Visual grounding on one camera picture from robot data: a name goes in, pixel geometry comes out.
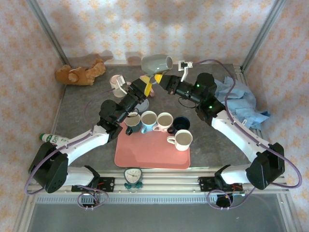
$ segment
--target pink tray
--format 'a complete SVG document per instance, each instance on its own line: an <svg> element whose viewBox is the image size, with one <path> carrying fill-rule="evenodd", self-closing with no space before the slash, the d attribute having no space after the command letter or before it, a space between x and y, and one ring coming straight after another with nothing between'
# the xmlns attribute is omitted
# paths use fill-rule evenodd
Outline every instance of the pink tray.
<svg viewBox="0 0 309 232"><path fill-rule="evenodd" d="M168 133L152 131L126 135L122 123L118 135L115 164L119 167L186 169L190 166L190 149L178 151L167 142Z"/></svg>

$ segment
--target patterned wall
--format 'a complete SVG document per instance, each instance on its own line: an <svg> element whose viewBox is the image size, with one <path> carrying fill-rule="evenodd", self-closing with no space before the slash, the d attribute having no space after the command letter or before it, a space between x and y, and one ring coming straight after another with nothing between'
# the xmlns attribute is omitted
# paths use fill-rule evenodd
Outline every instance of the patterned wall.
<svg viewBox="0 0 309 232"><path fill-rule="evenodd" d="M62 85L54 76L58 56L26 1L0 1L0 22L0 230L10 232Z"/></svg>
<svg viewBox="0 0 309 232"><path fill-rule="evenodd" d="M263 130L285 147L303 175L292 190L303 230L309 231L309 20L308 1L290 0L263 43L246 77L260 109L269 109ZM286 165L288 184L297 175Z"/></svg>
<svg viewBox="0 0 309 232"><path fill-rule="evenodd" d="M114 64L162 53L241 65L274 2L39 0L73 65L90 65L93 53Z"/></svg>

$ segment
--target teddy bear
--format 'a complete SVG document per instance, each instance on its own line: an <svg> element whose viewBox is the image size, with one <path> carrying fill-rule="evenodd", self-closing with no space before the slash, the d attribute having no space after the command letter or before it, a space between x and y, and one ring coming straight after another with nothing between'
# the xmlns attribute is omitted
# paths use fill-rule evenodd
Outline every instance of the teddy bear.
<svg viewBox="0 0 309 232"><path fill-rule="evenodd" d="M106 68L101 58L97 58L89 68L79 67L72 69L69 65L64 65L55 72L56 80L65 85L87 86L93 85L95 78L105 73Z"/></svg>

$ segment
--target blue cloth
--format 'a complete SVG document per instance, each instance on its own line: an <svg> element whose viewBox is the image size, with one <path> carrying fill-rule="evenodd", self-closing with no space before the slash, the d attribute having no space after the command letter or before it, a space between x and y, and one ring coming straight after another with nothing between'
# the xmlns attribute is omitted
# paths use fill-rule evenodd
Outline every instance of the blue cloth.
<svg viewBox="0 0 309 232"><path fill-rule="evenodd" d="M218 80L214 81L217 85L215 97L222 104L225 104L224 100L227 92L233 85L233 79L226 76L224 83ZM268 111L258 112L255 110L255 96L246 85L238 80L236 80L236 85L228 96L227 104L228 109L241 123L244 122L244 120L247 120L244 124L247 128L260 130L260 123L268 119L270 116Z"/></svg>

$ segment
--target alarm clock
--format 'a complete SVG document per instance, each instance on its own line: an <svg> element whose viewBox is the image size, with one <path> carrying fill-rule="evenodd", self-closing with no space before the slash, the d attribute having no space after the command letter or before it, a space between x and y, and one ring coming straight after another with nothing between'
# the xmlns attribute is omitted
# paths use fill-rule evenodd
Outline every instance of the alarm clock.
<svg viewBox="0 0 309 232"><path fill-rule="evenodd" d="M124 172L125 180L127 183L125 183L125 187L127 189L130 189L132 187L135 187L137 189L142 187L142 178L143 173L140 168L128 168Z"/></svg>

